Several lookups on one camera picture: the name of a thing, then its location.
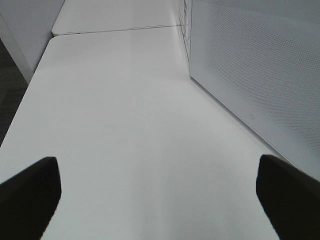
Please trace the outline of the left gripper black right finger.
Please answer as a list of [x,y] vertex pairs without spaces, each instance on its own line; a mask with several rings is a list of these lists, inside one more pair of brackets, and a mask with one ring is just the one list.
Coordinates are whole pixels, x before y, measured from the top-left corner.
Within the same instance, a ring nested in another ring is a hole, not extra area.
[[274,155],[259,159],[256,194],[281,240],[320,238],[320,183]]

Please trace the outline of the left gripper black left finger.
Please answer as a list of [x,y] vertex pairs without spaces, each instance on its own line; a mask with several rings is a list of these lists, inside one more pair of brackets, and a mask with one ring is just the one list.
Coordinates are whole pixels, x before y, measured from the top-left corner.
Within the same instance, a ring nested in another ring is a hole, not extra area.
[[45,157],[0,185],[0,238],[39,240],[62,195],[55,157]]

